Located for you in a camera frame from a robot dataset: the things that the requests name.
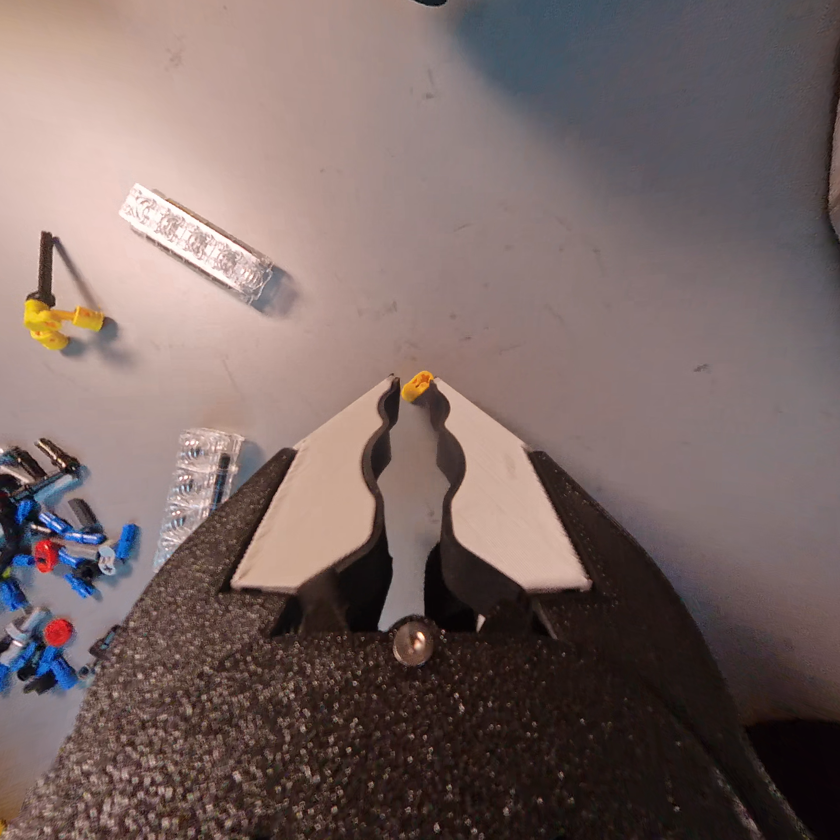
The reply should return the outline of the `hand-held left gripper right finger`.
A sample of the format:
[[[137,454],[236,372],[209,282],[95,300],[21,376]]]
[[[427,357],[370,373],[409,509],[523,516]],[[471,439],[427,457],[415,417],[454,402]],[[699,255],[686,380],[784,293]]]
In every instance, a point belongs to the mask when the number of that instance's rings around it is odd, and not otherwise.
[[[425,383],[447,481],[425,613],[451,633],[549,633],[539,598],[592,580],[517,435],[439,377]]]

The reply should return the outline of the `yellow and black axle assembly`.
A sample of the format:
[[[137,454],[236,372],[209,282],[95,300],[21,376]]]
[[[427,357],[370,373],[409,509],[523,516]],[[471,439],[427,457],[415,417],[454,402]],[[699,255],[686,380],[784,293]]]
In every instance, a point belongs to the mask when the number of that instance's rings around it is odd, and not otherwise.
[[[106,321],[106,314],[95,308],[77,306],[72,310],[56,308],[53,289],[54,250],[56,237],[43,230],[38,242],[38,274],[36,289],[27,295],[24,304],[24,326],[30,337],[48,350],[61,352],[70,345],[70,337],[63,326],[98,333]]]

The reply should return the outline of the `grey desk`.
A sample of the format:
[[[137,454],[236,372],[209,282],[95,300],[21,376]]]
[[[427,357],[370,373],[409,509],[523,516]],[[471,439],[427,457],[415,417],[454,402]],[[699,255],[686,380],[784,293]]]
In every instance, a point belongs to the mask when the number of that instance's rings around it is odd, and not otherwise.
[[[426,369],[568,470],[688,605],[745,721],[838,717],[838,2],[2,2],[2,446],[88,467],[154,572],[179,434],[239,480]],[[269,257],[236,295],[139,183]],[[24,326],[56,237],[61,352]]]

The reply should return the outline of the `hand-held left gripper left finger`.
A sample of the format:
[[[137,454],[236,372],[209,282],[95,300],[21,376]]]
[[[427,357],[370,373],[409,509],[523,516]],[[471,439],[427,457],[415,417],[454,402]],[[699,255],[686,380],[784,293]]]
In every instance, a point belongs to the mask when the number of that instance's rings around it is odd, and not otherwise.
[[[229,582],[287,596],[285,632],[379,627],[393,577],[379,477],[399,402],[399,378],[389,375],[293,449]]]

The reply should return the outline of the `pile of colourful toy pieces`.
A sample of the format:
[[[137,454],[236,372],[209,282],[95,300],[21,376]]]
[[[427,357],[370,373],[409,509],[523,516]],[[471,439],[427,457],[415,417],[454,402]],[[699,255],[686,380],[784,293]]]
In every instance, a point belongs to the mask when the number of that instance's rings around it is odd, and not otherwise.
[[[1,685],[8,693],[14,681],[26,695],[67,692],[88,684],[114,644],[112,626],[89,649],[88,660],[75,668],[67,659],[77,630],[50,607],[34,604],[22,573],[51,575],[82,599],[100,596],[103,579],[122,571],[140,541],[140,528],[125,524],[112,539],[88,503],[68,500],[69,516],[51,502],[84,477],[86,468],[47,438],[36,440],[47,457],[45,469],[28,450],[2,448],[1,454]]]

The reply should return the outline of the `clear toy brick grey rod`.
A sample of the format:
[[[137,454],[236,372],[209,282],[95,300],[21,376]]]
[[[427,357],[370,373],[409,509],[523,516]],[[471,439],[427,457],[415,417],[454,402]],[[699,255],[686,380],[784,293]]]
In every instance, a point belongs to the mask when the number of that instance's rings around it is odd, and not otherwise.
[[[208,427],[181,432],[154,552],[159,570],[229,498],[245,438]]]

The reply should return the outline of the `clear toy brick dark rod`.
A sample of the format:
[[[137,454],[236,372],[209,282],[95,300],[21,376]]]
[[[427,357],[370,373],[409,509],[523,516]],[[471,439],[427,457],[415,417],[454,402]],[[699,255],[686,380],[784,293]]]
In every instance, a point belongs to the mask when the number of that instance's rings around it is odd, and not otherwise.
[[[269,257],[139,183],[129,190],[119,215],[135,234],[248,305],[261,297],[274,273]]]

